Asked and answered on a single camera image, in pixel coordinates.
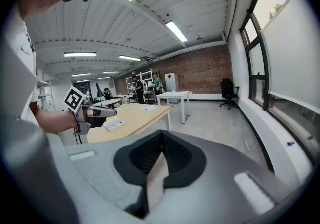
person in black clothes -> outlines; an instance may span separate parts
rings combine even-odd
[[[136,91],[136,96],[138,97],[138,103],[139,104],[145,104],[145,99],[144,99],[144,86],[142,84],[142,81],[139,80],[136,75],[132,76],[133,81],[136,83],[135,91]]]
[[[106,100],[114,98],[112,95],[112,92],[109,88],[104,89],[104,96],[105,96]]]

green shirt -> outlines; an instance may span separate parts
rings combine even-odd
[[[161,82],[161,79],[158,77],[156,80],[154,80],[154,85],[155,85],[155,88],[159,88],[159,83]]]

black and white square marker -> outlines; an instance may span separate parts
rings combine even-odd
[[[68,93],[66,94],[66,97],[64,99],[64,104],[70,108],[74,113],[77,113],[79,107],[81,106],[81,103],[83,102],[85,98],[85,94],[82,93],[77,88],[71,86]]]

tree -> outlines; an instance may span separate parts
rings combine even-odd
[[[282,4],[281,3],[277,3],[276,5],[275,5],[275,11],[272,13],[272,12],[269,12],[269,14],[270,14],[270,16],[269,16],[269,20],[271,20],[274,16],[275,16],[275,14],[279,11],[279,9],[282,7]]]

red brick wall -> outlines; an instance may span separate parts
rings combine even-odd
[[[159,76],[166,89],[165,74],[177,73],[180,91],[192,91],[194,94],[221,94],[220,82],[223,78],[233,80],[230,52],[227,45],[191,51],[175,57],[154,62],[135,70],[136,74],[158,69]],[[117,94],[127,94],[126,77],[114,80]]]

